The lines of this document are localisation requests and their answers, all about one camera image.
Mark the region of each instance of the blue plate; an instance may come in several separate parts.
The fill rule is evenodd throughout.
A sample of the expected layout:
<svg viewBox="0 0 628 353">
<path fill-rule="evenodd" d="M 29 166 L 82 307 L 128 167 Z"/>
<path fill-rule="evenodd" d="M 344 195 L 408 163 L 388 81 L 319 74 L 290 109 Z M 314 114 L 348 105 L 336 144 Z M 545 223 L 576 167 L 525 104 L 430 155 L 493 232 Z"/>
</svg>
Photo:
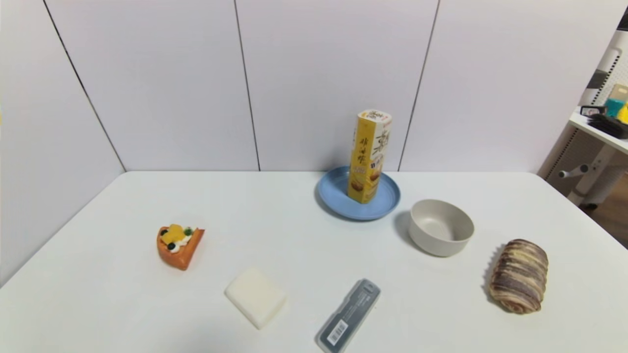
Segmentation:
<svg viewBox="0 0 628 353">
<path fill-rule="evenodd" d="M 328 171 L 318 182 L 318 194 L 334 212 L 346 218 L 372 220 L 384 217 L 399 204 L 401 192 L 389 176 L 382 173 L 375 197 L 368 204 L 361 204 L 347 196 L 349 167 L 340 166 Z"/>
</svg>

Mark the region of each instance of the wooden floor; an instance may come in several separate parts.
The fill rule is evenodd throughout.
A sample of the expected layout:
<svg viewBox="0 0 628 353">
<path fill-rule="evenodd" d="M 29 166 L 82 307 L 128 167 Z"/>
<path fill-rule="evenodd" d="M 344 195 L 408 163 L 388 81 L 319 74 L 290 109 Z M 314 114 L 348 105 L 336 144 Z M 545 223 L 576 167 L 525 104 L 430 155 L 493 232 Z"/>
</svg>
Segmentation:
<svg viewBox="0 0 628 353">
<path fill-rule="evenodd" d="M 619 180 L 597 210 L 586 213 L 628 249 L 628 175 Z"/>
</svg>

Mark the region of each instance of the white sponge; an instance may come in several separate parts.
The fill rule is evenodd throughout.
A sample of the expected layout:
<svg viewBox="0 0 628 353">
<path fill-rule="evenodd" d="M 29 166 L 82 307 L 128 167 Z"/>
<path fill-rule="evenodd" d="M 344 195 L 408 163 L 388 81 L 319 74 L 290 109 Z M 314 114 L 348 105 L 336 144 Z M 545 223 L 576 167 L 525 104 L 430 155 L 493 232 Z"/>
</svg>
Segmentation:
<svg viewBox="0 0 628 353">
<path fill-rule="evenodd" d="M 286 293 L 256 268 L 249 268 L 234 279 L 225 295 L 258 330 L 264 328 L 286 302 Z"/>
</svg>

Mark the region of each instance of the yellow object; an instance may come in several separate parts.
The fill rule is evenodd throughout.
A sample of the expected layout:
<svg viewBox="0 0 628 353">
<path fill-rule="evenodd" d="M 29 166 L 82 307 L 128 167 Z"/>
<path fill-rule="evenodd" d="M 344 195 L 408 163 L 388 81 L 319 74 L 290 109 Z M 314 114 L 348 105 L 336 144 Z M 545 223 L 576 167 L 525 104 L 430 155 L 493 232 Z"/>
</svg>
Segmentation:
<svg viewBox="0 0 628 353">
<path fill-rule="evenodd" d="M 178 224 L 171 224 L 170 228 L 168 228 L 168 232 L 161 236 L 161 241 L 165 244 L 182 241 L 184 239 L 185 233 L 183 232 L 183 227 Z"/>
<path fill-rule="evenodd" d="M 392 121 L 390 114 L 373 109 L 358 115 L 347 195 L 361 204 L 368 204 L 377 192 Z"/>
<path fill-rule="evenodd" d="M 619 112 L 617 113 L 617 118 L 624 124 L 628 124 L 628 103 L 624 104 L 624 106 L 619 109 Z"/>
</svg>

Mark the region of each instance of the teal object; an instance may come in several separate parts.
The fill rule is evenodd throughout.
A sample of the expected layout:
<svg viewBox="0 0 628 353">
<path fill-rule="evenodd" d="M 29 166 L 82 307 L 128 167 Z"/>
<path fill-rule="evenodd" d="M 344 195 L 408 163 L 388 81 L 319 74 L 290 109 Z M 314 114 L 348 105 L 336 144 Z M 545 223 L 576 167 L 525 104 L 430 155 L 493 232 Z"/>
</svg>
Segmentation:
<svg viewBox="0 0 628 353">
<path fill-rule="evenodd" d="M 604 105 L 608 108 L 606 115 L 610 117 L 617 117 L 619 111 L 624 107 L 626 102 L 618 99 L 608 98 Z"/>
</svg>

